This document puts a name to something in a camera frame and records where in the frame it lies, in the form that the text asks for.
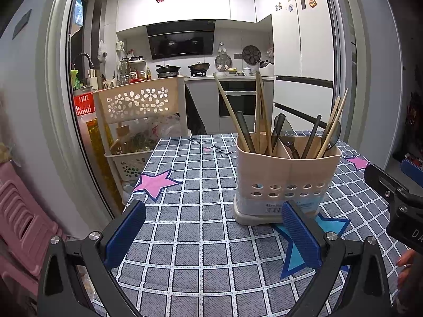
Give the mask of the person's right hand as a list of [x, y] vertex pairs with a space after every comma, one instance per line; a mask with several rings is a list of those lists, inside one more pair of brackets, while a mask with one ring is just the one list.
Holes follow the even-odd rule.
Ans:
[[417, 252], [412, 249], [408, 249], [404, 254], [402, 254], [397, 260], [397, 267], [402, 267], [397, 279], [397, 288], [401, 289], [406, 281], [407, 277], [410, 274], [412, 266], [414, 264], [414, 258], [417, 255]]

